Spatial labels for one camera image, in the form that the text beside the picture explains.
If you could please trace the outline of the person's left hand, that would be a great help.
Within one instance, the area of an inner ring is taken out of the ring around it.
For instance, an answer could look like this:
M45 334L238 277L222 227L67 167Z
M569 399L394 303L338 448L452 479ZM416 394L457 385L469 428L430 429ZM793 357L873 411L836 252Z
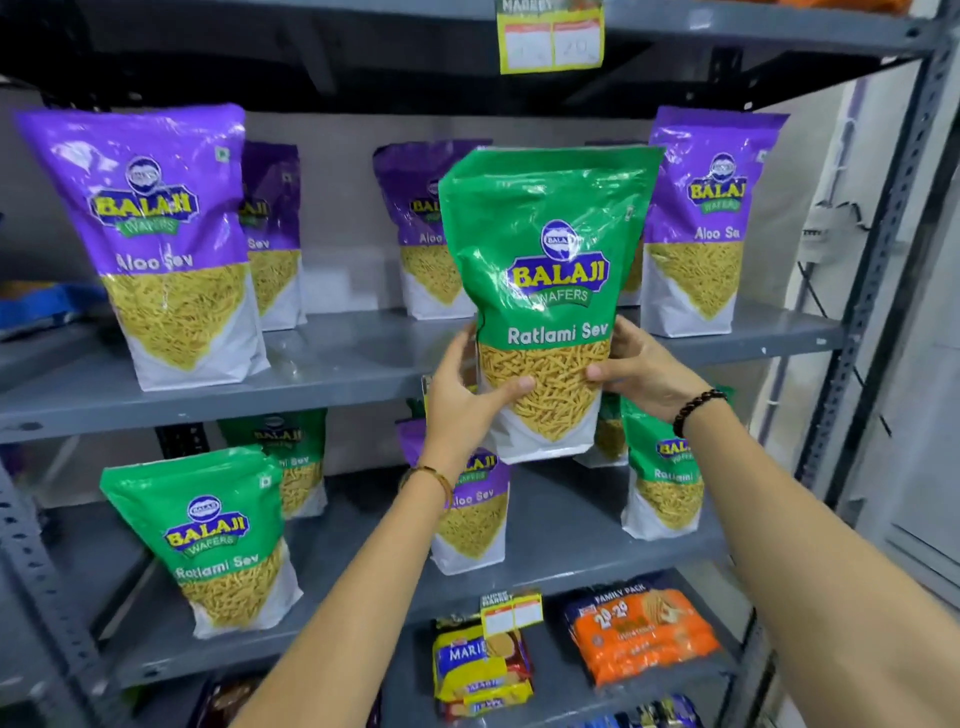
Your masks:
M459 480L469 457L481 445L492 422L481 412L481 394L462 379L464 356L474 347L476 324L469 323L450 342L432 376L426 399L426 435L420 465Z

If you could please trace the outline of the person's right hand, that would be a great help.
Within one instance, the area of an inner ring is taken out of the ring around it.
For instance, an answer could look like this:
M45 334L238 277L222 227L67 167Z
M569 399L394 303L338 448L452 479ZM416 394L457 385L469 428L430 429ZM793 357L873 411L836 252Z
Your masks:
M693 435L695 423L714 428L737 417L726 398L695 371L681 363L646 330L617 315L609 357L603 361L634 361L638 382L621 395L641 411L672 426L678 437Z

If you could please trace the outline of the green snack packet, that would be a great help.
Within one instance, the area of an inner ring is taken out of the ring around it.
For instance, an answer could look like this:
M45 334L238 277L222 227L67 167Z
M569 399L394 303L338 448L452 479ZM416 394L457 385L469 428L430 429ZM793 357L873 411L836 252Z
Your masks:
M218 420L229 447L258 445L283 469L280 497L287 521L322 515L329 502L325 480L326 408Z
M186 598L195 638L272 629L303 596L282 476L255 444L102 471L102 493Z
M678 538L699 528L705 485L688 441L673 425L625 396L620 413L630 467L621 526L642 541Z
M605 392L601 395L593 444L587 451L573 457L582 467L598 469L629 464L620 403L618 394Z
M594 443L618 298L665 155L646 145L481 147L438 182L447 248L477 310L482 392L531 377L486 439L507 464Z

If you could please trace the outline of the person's left forearm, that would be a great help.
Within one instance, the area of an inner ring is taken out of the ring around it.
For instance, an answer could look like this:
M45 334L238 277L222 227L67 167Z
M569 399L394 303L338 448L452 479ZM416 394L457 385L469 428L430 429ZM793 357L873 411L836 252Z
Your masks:
M454 485L412 472L230 728L365 728Z

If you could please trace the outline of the person's right forearm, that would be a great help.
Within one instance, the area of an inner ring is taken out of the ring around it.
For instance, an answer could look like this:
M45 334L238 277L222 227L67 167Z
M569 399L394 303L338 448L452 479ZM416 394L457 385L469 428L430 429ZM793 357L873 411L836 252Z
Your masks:
M960 622L738 418L694 428L684 437L806 728L960 728Z

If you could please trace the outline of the grey metal shelving rack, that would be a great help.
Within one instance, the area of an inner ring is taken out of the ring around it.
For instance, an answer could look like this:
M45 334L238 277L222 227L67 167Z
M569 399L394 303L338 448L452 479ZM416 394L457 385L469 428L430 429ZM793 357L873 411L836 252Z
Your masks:
M565 118L653 116L655 103L754 109L822 91L872 72L918 62L903 124L881 188L871 232L859 262L843 319L777 309L747 300L739 305L729 342L678 343L688 362L735 363L832 352L822 389L798 458L797 476L812 487L834 438L848 389L888 265L894 234L940 111L948 65L960 49L960 0L938 0L932 18L841 9L800 9L736 0L611 0L615 35L612 70L577 71L573 81L507 81L468 77L433 60L435 71L413 73L389 51L387 70L357 76L345 102L334 90L318 91L334 111L437 111L437 103L404 103L400 81L440 79L450 112L488 120L553 113ZM275 371L252 384L210 394L144 394L128 356L109 334L76 326L50 332L46 342L0 366L0 444L161 426L197 430L203 419L251 414L256 405L341 407L412 397L437 360L415 348L412 336L427 324L399 312L324 313L306 326L313 346L306 379ZM29 701L47 728L138 728L121 699L119 673L104 661L69 600L62 575L42 540L37 518L0 471L0 626L24 622L8 637L0 667L18 667L23 685L0 687L0 709ZM14 648L15 638L29 646Z

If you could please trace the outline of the small yellow price label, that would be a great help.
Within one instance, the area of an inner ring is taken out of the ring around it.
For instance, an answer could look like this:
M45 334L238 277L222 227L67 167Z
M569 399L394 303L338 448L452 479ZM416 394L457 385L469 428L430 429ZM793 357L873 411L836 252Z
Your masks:
M496 591L481 598L479 610L485 639L540 624L544 601L538 590Z

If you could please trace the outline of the orange biscuit family pack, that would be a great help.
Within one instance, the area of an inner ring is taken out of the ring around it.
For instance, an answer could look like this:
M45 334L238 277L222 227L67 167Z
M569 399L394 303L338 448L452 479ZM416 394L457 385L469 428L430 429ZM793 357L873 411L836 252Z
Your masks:
M596 688L721 650L714 627L662 574L591 588L562 616Z

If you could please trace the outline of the yellow blue biscuit pack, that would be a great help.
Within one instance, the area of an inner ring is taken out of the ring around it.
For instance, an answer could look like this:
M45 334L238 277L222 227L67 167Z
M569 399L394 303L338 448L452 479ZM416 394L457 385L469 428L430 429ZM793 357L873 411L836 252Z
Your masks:
M487 637L477 620L439 629L431 670L438 715L448 724L534 698L534 665L521 630Z

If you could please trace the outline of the large yellow price label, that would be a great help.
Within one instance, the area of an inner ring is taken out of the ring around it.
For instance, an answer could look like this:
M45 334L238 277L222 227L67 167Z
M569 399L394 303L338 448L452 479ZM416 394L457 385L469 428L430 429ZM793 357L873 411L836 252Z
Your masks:
M604 0L494 0L494 8L502 75L602 67Z

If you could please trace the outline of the blue biscuit packet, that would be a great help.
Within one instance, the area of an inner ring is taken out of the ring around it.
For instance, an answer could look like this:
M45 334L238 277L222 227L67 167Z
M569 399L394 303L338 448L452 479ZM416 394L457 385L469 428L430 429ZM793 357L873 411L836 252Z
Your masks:
M673 693L630 710L593 718L575 728L704 728L704 723L686 694Z

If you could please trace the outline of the dark brown packet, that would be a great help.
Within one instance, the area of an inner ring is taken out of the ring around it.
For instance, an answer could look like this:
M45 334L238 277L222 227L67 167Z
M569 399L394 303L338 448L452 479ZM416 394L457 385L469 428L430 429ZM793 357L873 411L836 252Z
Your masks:
M201 704L195 728L230 728L261 682L260 676L247 676L214 684Z

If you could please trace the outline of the blue snack packet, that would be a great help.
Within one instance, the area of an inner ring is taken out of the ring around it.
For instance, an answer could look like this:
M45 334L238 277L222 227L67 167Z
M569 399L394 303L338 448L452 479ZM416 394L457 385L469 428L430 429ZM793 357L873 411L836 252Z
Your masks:
M100 284L0 280L0 343L88 319L108 302Z

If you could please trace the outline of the white electrical wall box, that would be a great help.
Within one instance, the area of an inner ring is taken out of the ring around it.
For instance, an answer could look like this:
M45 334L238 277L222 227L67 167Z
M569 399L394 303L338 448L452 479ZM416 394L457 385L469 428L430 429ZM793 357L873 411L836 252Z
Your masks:
M825 200L810 206L801 229L800 248L809 257L824 254L830 249L834 233L857 222L858 205L852 201L837 204Z

